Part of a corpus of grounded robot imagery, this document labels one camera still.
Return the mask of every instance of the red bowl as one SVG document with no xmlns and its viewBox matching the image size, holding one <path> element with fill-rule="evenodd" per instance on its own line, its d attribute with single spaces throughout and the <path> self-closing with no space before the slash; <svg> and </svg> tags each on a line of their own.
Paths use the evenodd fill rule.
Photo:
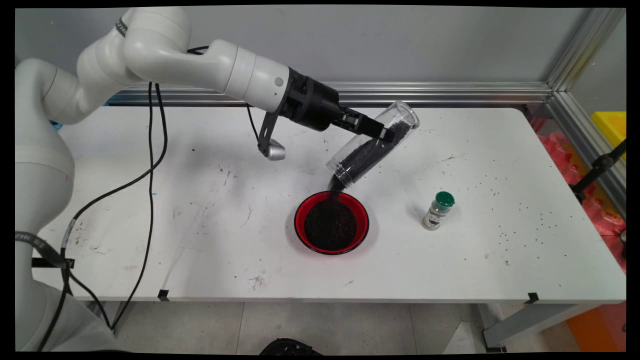
<svg viewBox="0 0 640 360">
<path fill-rule="evenodd" d="M 356 234 L 353 237 L 353 241 L 349 246 L 339 250 L 324 250 L 312 245 L 305 234 L 305 219 L 307 218 L 311 208 L 313 208 L 318 202 L 325 201 L 329 197 L 330 193 L 332 192 L 319 192 L 307 197 L 302 204 L 298 206 L 298 210 L 296 210 L 296 216 L 293 221 L 296 228 L 296 234 L 306 247 L 315 252 L 319 252 L 320 254 L 339 255 L 357 248 L 364 241 L 364 238 L 369 232 L 369 215 L 360 201 L 357 201 L 356 198 L 349 194 L 340 192 L 338 194 L 338 201 L 346 205 L 356 218 Z"/>
</svg>

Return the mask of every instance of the black tape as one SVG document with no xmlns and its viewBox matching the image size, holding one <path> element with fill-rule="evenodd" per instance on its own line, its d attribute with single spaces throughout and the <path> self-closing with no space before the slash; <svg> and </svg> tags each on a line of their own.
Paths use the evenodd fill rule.
<svg viewBox="0 0 640 360">
<path fill-rule="evenodd" d="M 167 295 L 169 295 L 169 290 L 160 290 L 158 293 L 158 299 L 160 299 L 160 301 L 169 301 Z"/>
<path fill-rule="evenodd" d="M 533 304 L 538 300 L 538 293 L 529 293 L 529 301 L 525 302 L 525 304 Z"/>
<path fill-rule="evenodd" d="M 118 21 L 116 21 L 116 30 L 118 30 L 122 37 L 127 36 L 127 30 L 129 30 L 129 27 L 122 21 L 122 18 L 119 18 Z"/>
<path fill-rule="evenodd" d="M 21 241 L 31 245 L 43 259 L 46 259 L 50 264 L 56 268 L 64 269 L 67 267 L 65 260 L 58 254 L 55 249 L 51 247 L 45 240 L 38 236 L 27 233 L 26 231 L 16 231 L 15 241 Z"/>
<path fill-rule="evenodd" d="M 69 268 L 73 269 L 74 265 L 76 264 L 75 259 L 65 258 L 65 260 L 69 261 Z M 48 262 L 46 259 L 43 259 L 43 258 L 31 258 L 31 267 L 32 268 L 57 268 L 56 265 L 53 265 L 52 263 Z"/>
</svg>

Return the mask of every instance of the clear plastic container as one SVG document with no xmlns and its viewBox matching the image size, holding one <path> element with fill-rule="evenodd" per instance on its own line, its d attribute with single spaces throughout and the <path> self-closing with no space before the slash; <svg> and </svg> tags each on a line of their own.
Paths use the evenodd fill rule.
<svg viewBox="0 0 640 360">
<path fill-rule="evenodd" d="M 393 141 L 388 143 L 367 135 L 354 136 L 326 164 L 335 175 L 330 182 L 330 190 L 341 191 L 341 186 L 348 188 L 355 184 L 420 126 L 418 116 L 402 101 L 391 104 L 375 120 L 395 133 Z"/>
</svg>

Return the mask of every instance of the yellow box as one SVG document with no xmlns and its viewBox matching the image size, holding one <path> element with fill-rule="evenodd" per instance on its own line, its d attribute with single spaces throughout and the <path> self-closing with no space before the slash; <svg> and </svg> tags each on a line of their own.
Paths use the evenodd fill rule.
<svg viewBox="0 0 640 360">
<path fill-rule="evenodd" d="M 593 113 L 591 120 L 613 147 L 618 146 L 622 140 L 627 138 L 626 111 L 597 111 Z M 622 158 L 627 160 L 626 152 Z"/>
</svg>

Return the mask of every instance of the gray wall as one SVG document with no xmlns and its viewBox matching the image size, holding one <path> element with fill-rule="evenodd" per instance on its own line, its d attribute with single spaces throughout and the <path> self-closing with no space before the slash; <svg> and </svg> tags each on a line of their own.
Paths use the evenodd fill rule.
<svg viewBox="0 0 640 360">
<path fill-rule="evenodd" d="M 125 8 L 16 9 L 15 59 L 75 72 Z M 234 42 L 321 81 L 543 81 L 584 8 L 186 7 L 191 45 Z"/>
<path fill-rule="evenodd" d="M 570 92 L 591 116 L 627 110 L 627 16 L 624 15 Z"/>
</svg>

